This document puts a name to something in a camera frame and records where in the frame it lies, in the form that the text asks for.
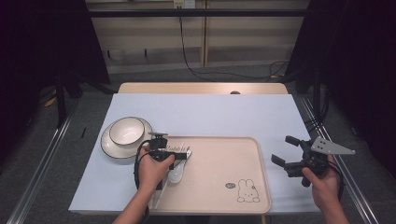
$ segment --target metal rail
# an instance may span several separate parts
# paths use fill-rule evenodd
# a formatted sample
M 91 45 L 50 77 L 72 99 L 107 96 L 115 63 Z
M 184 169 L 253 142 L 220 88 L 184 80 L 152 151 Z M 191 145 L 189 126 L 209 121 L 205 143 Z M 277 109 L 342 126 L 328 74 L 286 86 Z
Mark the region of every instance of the metal rail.
M 50 168 L 50 164 L 55 156 L 55 153 L 64 138 L 64 134 L 69 127 L 70 120 L 72 115 L 76 111 L 76 107 L 78 104 L 78 100 L 73 101 L 70 106 L 70 113 L 66 117 L 66 120 L 62 124 L 60 128 L 55 131 L 55 134 L 52 137 L 52 140 L 47 147 L 47 150 L 41 159 L 37 169 L 35 170 L 35 174 L 33 175 L 32 179 L 29 182 L 25 192 L 22 194 L 20 199 L 17 202 L 14 210 L 9 217 L 7 224 L 22 224 L 26 219 L 26 216 L 30 210 L 30 207 L 35 200 L 35 196 L 37 195 L 38 191 L 40 190 L 41 184 L 45 178 L 45 175 Z

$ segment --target wooden tray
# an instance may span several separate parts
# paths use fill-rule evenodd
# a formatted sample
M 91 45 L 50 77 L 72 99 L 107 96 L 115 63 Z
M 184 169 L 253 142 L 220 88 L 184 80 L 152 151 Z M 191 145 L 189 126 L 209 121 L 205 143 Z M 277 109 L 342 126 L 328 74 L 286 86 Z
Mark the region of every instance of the wooden tray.
M 271 207 L 258 143 L 249 137 L 167 136 L 168 147 L 190 147 L 181 181 L 163 180 L 151 213 L 264 214 Z

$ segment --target white plate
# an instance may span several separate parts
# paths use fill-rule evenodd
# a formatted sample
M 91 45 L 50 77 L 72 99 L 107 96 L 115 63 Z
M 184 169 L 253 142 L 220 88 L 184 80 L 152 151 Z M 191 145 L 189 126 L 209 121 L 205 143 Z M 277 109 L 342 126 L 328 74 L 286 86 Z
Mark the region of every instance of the white plate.
M 111 140 L 110 129 L 116 121 L 111 123 L 105 129 L 105 131 L 102 134 L 102 150 L 107 154 L 107 156 L 117 159 L 125 159 L 125 158 L 133 157 L 136 155 L 137 148 L 140 146 L 140 144 L 145 140 L 151 139 L 151 134 L 149 133 L 152 132 L 152 129 L 149 123 L 144 119 L 141 118 L 137 118 L 137 119 L 143 122 L 145 126 L 145 132 L 142 138 L 129 145 L 117 145 Z

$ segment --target black cable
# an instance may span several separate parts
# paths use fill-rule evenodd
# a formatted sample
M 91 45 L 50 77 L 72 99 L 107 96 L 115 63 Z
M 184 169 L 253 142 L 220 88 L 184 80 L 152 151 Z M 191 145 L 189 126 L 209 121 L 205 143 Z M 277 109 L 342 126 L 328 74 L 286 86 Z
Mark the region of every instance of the black cable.
M 143 157 L 145 157 L 146 155 L 149 154 L 147 152 L 147 153 L 145 153 L 144 155 L 142 155 L 139 158 L 140 150 L 142 149 L 143 145 L 145 145 L 146 143 L 149 143 L 149 142 L 150 142 L 149 140 L 143 141 L 140 144 L 140 146 L 137 148 L 136 156 L 134 157 L 134 183 L 136 185 L 136 189 L 139 189 L 139 185 L 140 185 L 140 182 L 139 182 L 139 164 L 140 164 L 140 161 L 142 160 Z M 149 207 L 147 206 L 146 210 L 145 210 L 145 213 L 143 215 L 143 218 L 142 218 L 142 223 L 146 223 L 148 220 L 149 220 Z
M 338 186 L 338 201 L 341 202 L 341 197 L 343 196 L 343 193 L 344 193 L 344 185 L 345 185 L 345 183 L 344 183 L 344 175 L 343 175 L 343 173 L 341 172 L 341 170 L 340 170 L 340 168 L 338 167 L 337 164 L 335 164 L 335 163 L 332 162 L 332 161 L 328 161 L 328 163 L 329 163 L 329 167 L 330 167 L 332 170 L 334 170 L 334 171 L 338 174 L 338 176 L 339 176 L 340 183 L 339 183 L 339 186 Z
M 207 81 L 211 81 L 211 82 L 216 82 L 213 79 L 207 78 L 207 77 L 200 77 L 198 76 L 198 74 L 200 75 L 210 75 L 210 74 L 222 74 L 222 75 L 230 75 L 230 76 L 235 76 L 235 77 L 246 77 L 246 78 L 253 78 L 253 79 L 262 79 L 262 78 L 271 78 L 270 76 L 263 76 L 263 77 L 250 77 L 250 76 L 244 76 L 244 75 L 240 75 L 240 74 L 236 74 L 236 73 L 226 73 L 226 72 L 198 72 L 195 71 L 193 69 L 190 68 L 189 63 L 187 61 L 187 57 L 186 57 L 186 50 L 185 50 L 185 45 L 184 45 L 184 35 L 183 35 L 183 20 L 181 19 L 181 17 L 178 18 L 179 23 L 180 23 L 180 34 L 181 34 L 181 44 L 182 44 L 182 49 L 183 49 L 183 58 L 184 58 L 184 63 L 187 65 L 187 68 L 191 71 L 191 73 L 193 75 L 195 75 L 198 78 L 207 80 Z
M 277 63 L 282 63 L 282 65 L 273 73 L 272 66 L 274 66 L 274 64 L 277 64 Z M 276 73 L 278 73 L 285 66 L 285 64 L 288 64 L 288 63 L 289 63 L 289 61 L 278 61 L 278 62 L 271 63 L 270 67 L 269 67 L 270 76 L 275 76 Z
M 306 120 L 304 123 L 305 125 L 307 125 L 307 123 L 311 122 L 309 125 L 314 125 L 313 128 L 311 128 L 310 130 L 308 130 L 309 133 L 311 133 L 313 130 L 315 130 L 316 128 L 318 128 L 320 125 L 323 124 L 323 121 L 326 119 L 326 115 L 329 111 L 329 105 L 330 105 L 330 93 L 329 91 L 326 89 L 326 93 L 325 93 L 325 98 L 324 98 L 324 103 L 322 108 L 320 109 L 320 115 L 319 118 L 313 118 L 313 119 L 309 119 Z

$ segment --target cartoon bunny print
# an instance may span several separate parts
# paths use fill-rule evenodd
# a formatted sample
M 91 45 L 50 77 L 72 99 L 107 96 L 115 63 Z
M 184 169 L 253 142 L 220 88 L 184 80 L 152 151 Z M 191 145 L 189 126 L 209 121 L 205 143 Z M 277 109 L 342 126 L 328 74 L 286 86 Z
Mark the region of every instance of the cartoon bunny print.
M 241 179 L 238 182 L 238 202 L 240 203 L 258 203 L 260 201 L 259 192 L 254 187 L 253 180 Z

